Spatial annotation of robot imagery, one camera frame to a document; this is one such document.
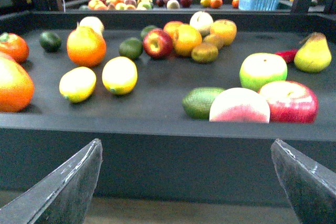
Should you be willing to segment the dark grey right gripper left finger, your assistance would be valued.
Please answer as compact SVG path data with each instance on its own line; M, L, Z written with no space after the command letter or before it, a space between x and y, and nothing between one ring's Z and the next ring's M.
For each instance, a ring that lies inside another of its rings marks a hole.
M1 223L83 223L97 186L102 143L95 139L1 208Z

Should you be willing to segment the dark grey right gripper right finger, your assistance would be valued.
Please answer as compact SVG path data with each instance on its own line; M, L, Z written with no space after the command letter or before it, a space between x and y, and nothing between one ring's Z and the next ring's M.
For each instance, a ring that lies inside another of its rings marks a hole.
M335 172L277 139L271 158L300 223L335 223Z

